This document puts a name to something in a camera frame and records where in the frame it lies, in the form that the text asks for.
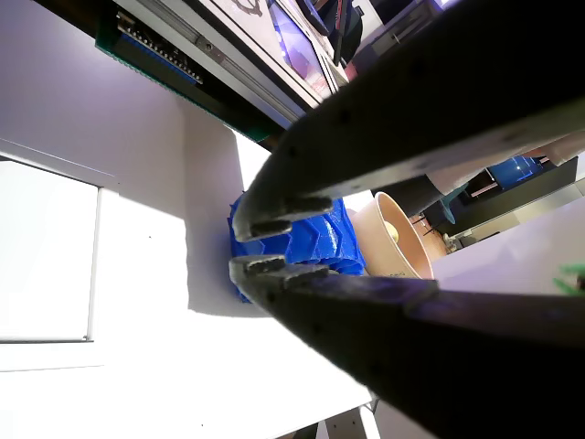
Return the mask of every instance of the ceramic bowl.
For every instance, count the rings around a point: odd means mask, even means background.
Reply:
[[[398,243],[390,237],[384,221],[399,233]],[[384,192],[351,217],[357,243],[372,276],[432,279],[432,267],[419,235],[400,206]]]

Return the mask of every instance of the white table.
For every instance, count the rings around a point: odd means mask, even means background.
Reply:
[[[0,28],[0,137],[114,175],[120,193],[101,206],[106,366],[0,374],[0,436],[272,438],[369,401],[234,295],[226,217],[256,145],[37,4],[2,2]]]

